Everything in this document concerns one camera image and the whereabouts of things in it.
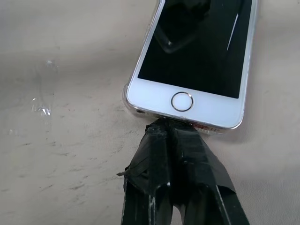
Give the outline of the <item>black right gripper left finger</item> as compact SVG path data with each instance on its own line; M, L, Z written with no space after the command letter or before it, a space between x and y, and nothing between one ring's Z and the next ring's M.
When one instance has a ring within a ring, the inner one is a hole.
M121 225L170 225L171 165L168 133L163 121L146 126L138 149L125 171Z

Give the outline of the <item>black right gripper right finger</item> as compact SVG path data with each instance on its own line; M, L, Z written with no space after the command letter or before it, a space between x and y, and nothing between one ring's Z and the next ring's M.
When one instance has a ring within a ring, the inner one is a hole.
M182 225L250 225L229 173L198 131L175 121L167 129Z

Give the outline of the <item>clear tape piece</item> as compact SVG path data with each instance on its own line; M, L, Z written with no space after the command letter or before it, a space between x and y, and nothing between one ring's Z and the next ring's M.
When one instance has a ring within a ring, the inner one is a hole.
M32 98L32 111L50 117L55 95L59 69L54 59L39 62L34 67L35 93Z

